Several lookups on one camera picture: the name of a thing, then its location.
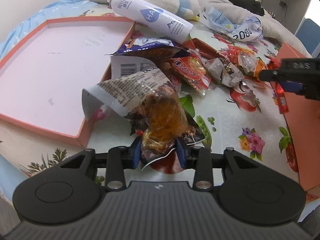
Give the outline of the crumpled white race bib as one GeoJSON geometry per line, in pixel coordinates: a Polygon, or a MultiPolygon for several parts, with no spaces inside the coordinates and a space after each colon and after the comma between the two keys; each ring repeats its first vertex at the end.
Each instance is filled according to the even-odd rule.
{"type": "Polygon", "coordinates": [[[258,42],[264,38],[261,22],[255,16],[249,16],[244,23],[234,25],[226,35],[239,42],[258,42]]]}

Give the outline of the floral tablecloth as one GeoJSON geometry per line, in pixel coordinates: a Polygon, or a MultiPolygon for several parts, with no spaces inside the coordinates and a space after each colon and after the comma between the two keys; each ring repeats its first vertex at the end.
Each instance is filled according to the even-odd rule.
{"type": "MultiPolygon", "coordinates": [[[[97,5],[83,15],[117,16],[112,9],[97,5]]],[[[213,33],[194,22],[192,38],[198,38],[215,49],[226,48],[213,38],[213,33]]],[[[298,165],[285,117],[279,113],[276,94],[271,85],[251,80],[243,81],[241,88],[211,87],[204,96],[189,86],[180,91],[183,106],[200,124],[206,139],[199,144],[212,152],[222,153],[227,146],[234,147],[243,155],[299,182],[298,165]],[[261,137],[265,145],[262,154],[255,156],[244,136],[250,132],[261,137]]],[[[105,152],[117,145],[128,145],[134,139],[129,121],[111,109],[98,121],[91,132],[88,146],[96,152],[105,152]]],[[[1,120],[1,193],[13,194],[14,189],[25,179],[37,174],[58,157],[70,157],[80,148],[64,144],[33,133],[1,120]]],[[[178,159],[171,153],[143,171],[126,171],[127,180],[188,180],[192,171],[182,171],[178,159]]]]}

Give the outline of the white blue plush toy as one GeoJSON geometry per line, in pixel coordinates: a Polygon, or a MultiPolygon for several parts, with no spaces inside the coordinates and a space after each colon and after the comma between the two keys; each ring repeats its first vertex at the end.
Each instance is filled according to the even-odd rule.
{"type": "Polygon", "coordinates": [[[200,4],[198,0],[144,0],[165,9],[185,20],[199,20],[200,4]]]}

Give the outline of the blue purple snack bag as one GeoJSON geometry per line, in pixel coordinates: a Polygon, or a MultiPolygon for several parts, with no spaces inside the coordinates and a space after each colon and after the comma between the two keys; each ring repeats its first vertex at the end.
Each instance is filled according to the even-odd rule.
{"type": "Polygon", "coordinates": [[[185,51],[178,43],[165,38],[132,38],[108,56],[136,56],[146,59],[170,59],[185,51]]]}

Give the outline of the white spray bottle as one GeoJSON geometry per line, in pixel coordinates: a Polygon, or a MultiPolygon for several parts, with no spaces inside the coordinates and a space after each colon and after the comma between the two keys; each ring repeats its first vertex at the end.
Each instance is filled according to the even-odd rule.
{"type": "Polygon", "coordinates": [[[144,0],[107,0],[112,10],[182,44],[193,24],[144,0]]]}

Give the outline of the brown snack packet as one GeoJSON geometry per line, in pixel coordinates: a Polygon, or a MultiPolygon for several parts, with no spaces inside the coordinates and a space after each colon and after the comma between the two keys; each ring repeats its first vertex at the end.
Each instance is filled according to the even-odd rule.
{"type": "Polygon", "coordinates": [[[143,167],[177,152],[177,140],[187,146],[205,139],[184,109],[174,85],[158,68],[109,79],[82,90],[86,118],[104,106],[129,120],[139,133],[139,161],[143,167]]]}

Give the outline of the orange snack packet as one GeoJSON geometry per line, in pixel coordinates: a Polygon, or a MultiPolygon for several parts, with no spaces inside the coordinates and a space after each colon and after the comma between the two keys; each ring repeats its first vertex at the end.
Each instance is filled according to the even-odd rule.
{"type": "Polygon", "coordinates": [[[243,51],[238,55],[238,65],[247,76],[255,79],[259,79],[259,74],[262,70],[267,70],[267,65],[260,58],[243,51]]]}

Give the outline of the blue chair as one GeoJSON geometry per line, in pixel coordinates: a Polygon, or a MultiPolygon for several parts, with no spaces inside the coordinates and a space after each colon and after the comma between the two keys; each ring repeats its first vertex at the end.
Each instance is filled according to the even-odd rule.
{"type": "Polygon", "coordinates": [[[307,51],[314,58],[319,58],[319,25],[306,18],[296,33],[307,51]]]}

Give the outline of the red snack packet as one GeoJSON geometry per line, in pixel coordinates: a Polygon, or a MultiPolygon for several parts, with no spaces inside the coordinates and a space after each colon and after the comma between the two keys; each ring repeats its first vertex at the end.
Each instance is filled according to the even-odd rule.
{"type": "Polygon", "coordinates": [[[169,59],[168,63],[201,96],[206,94],[211,83],[211,78],[207,75],[207,71],[198,57],[176,57],[169,59]]]}

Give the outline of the blue bed sheet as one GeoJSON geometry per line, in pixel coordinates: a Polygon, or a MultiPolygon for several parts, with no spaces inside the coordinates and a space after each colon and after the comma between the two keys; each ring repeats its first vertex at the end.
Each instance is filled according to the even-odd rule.
{"type": "Polygon", "coordinates": [[[3,59],[22,38],[43,22],[46,22],[46,20],[78,17],[96,5],[98,4],[89,0],[58,0],[47,5],[8,33],[6,39],[1,42],[1,59],[3,59]]]}

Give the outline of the grey wardrobe cabinet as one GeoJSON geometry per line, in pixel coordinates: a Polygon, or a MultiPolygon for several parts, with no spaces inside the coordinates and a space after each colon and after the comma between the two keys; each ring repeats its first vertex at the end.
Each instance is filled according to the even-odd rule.
{"type": "Polygon", "coordinates": [[[261,5],[274,13],[285,28],[293,34],[299,29],[311,0],[262,0],[261,5]]]}

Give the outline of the pink box lid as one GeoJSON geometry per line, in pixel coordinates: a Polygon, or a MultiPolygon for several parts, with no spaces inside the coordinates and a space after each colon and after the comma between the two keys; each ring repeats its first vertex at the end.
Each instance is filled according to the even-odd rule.
{"type": "Polygon", "coordinates": [[[1,119],[86,147],[94,119],[85,118],[82,90],[109,78],[110,56],[134,26],[117,16],[43,22],[1,60],[1,119]]]}

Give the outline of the pink open gift box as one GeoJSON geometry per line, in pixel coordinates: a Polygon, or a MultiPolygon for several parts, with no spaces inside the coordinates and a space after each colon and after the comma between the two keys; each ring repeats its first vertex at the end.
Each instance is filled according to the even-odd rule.
{"type": "Polygon", "coordinates": [[[319,187],[319,101],[288,92],[278,92],[276,83],[271,83],[276,90],[280,110],[284,113],[293,146],[295,148],[299,182],[303,189],[319,187]]]}

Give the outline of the clear blue plastic bag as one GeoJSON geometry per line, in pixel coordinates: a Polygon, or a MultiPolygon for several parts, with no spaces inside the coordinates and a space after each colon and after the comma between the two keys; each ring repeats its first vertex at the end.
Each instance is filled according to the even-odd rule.
{"type": "Polygon", "coordinates": [[[200,22],[213,31],[223,34],[231,34],[234,31],[234,25],[220,11],[211,7],[203,7],[200,12],[200,22]]]}

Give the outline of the dark red stick packet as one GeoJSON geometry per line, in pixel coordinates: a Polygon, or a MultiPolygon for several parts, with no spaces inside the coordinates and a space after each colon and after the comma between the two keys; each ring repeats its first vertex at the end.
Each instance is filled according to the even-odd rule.
{"type": "Polygon", "coordinates": [[[223,55],[221,52],[212,48],[206,42],[203,42],[198,38],[191,38],[191,39],[185,40],[182,46],[199,52],[199,54],[206,59],[212,60],[212,59],[218,58],[222,63],[225,63],[225,64],[230,63],[226,55],[223,55]]]}

